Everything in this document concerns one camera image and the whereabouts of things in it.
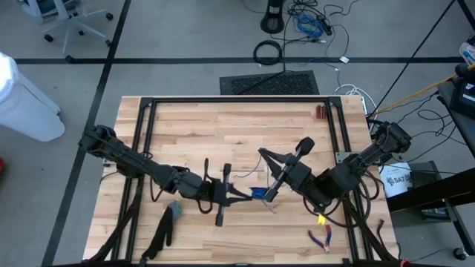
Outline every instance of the wooden table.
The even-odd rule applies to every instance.
[[[131,146],[140,96],[122,98],[115,124],[117,137]],[[342,96],[344,116],[353,151],[362,151],[371,144],[361,102],[357,96]],[[250,186],[267,186],[268,171],[259,160],[258,149],[268,148],[276,153],[293,153],[298,141],[310,136],[315,140],[312,152],[302,162],[317,175],[335,166],[329,126],[326,119],[316,119],[311,102],[259,102],[259,103],[160,103],[154,116],[150,152],[154,160],[169,165],[181,165],[203,175],[203,162],[210,160],[212,177],[222,177],[223,164],[232,163],[231,181],[237,189],[249,192]],[[341,141],[336,112],[335,126]],[[138,151],[142,151],[143,140]],[[379,177],[376,168],[370,169]],[[115,171],[105,168],[104,174]],[[375,191],[369,180],[370,193]],[[125,178],[120,174],[106,177],[97,197],[84,258],[93,256],[106,241],[117,224],[119,204]],[[155,194],[159,191],[154,186]],[[307,236],[311,229],[318,239],[324,239],[323,226],[317,226],[317,217],[309,214],[302,197],[283,186],[270,204],[272,213],[261,201],[241,202],[226,209],[223,227],[214,226],[215,206],[211,214],[201,214],[194,200],[181,199],[179,194],[163,194],[152,202],[149,179],[145,179],[142,205],[135,239],[133,261],[137,262],[154,236],[164,208],[172,200],[180,200],[183,216],[176,221],[171,247],[166,247],[149,263],[341,263],[350,258],[347,230],[332,226],[330,254],[313,243]],[[332,218],[344,222],[342,206]],[[367,221],[376,232],[379,219],[385,221],[381,235],[388,250],[397,255],[396,238],[384,194],[372,201],[371,215]],[[122,236],[119,258],[124,258],[128,229]],[[364,258],[361,234],[356,229],[359,257]]]

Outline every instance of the black floor mat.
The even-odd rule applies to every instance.
[[[220,77],[221,95],[312,95],[318,92],[312,70],[278,74],[256,85],[262,79],[276,73]]]

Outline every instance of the pliers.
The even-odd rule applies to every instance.
[[[325,241],[325,244],[320,242],[320,240],[316,239],[313,236],[312,231],[308,230],[307,233],[308,233],[310,239],[313,242],[315,242],[317,245],[319,245],[322,249],[325,250],[325,254],[329,254],[329,252],[330,252],[330,240],[332,239],[332,229],[330,228],[329,225],[326,225],[325,228],[327,229],[327,240]]]

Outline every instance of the glove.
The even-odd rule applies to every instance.
[[[168,204],[165,212],[163,213],[162,219],[160,220],[157,230],[155,231],[155,236],[152,239],[150,246],[142,254],[142,258],[146,259],[147,257],[150,260],[153,260],[158,251],[163,249],[163,241],[166,238],[166,245],[171,245],[171,237],[173,234],[173,221],[181,215],[181,207],[178,201],[173,201]]]

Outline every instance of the white trash can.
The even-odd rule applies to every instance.
[[[18,72],[15,61],[0,53],[0,125],[48,142],[65,132],[59,112],[53,100]]]

